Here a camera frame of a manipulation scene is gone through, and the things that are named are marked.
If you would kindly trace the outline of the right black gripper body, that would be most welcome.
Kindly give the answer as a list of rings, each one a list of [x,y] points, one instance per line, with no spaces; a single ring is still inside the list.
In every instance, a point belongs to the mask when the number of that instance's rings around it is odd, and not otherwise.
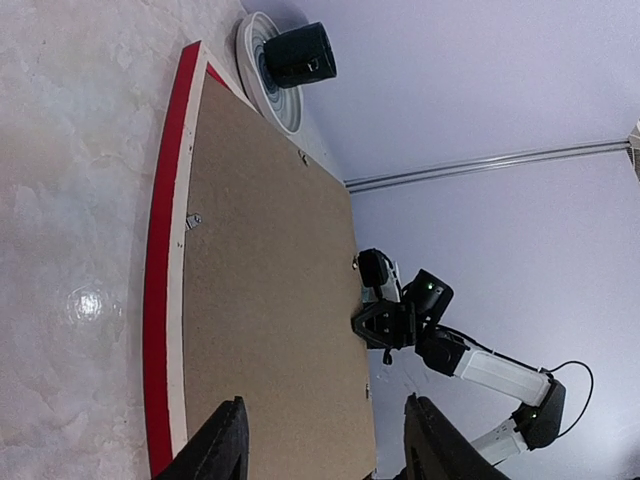
[[[425,329],[435,329],[453,296],[449,285],[424,269],[402,288],[384,287],[381,299],[391,304],[383,314],[384,349],[415,345]]]

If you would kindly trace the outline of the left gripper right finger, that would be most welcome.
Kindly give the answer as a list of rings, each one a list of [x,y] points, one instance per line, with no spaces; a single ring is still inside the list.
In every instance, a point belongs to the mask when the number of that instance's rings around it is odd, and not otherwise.
[[[408,480],[508,480],[491,466],[426,396],[405,403],[406,466],[397,474]]]

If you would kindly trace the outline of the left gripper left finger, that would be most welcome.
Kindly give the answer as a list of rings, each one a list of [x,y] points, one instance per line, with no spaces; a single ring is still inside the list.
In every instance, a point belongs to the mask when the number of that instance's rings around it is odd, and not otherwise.
[[[249,422],[244,399],[222,402],[158,475],[165,480],[245,480],[249,474]]]

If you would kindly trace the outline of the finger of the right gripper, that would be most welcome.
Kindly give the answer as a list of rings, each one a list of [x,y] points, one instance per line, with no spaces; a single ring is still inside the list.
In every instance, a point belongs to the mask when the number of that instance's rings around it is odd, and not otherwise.
[[[386,350],[396,346],[397,307],[397,303],[388,300],[367,303],[351,319],[354,334],[366,343],[368,349]]]

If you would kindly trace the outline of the brown cardboard backing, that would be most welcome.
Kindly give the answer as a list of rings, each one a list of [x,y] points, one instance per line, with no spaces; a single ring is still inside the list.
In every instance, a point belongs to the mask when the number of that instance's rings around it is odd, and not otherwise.
[[[361,479],[376,464],[349,196],[214,79],[204,83],[188,209],[183,336],[195,433],[242,397],[253,479]]]

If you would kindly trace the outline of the red wooden picture frame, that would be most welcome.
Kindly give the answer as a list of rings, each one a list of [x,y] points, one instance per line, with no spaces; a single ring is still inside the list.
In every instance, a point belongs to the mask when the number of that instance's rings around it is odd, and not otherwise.
[[[276,228],[304,187],[345,189],[272,128],[202,43],[181,55],[151,208],[143,309],[143,383],[153,477],[225,399],[248,397],[266,427],[277,294],[267,270]]]

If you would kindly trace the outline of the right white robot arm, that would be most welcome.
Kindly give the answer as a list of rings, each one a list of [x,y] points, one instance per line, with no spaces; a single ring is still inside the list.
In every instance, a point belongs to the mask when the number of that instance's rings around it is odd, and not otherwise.
[[[393,362],[393,350],[411,348],[430,370],[519,401],[507,420],[472,442],[487,462],[496,466],[560,436],[564,385],[549,370],[528,367],[442,325],[454,294],[450,286],[423,269],[404,287],[389,271],[360,276],[372,300],[352,318],[352,330],[368,349],[383,352],[384,364]]]

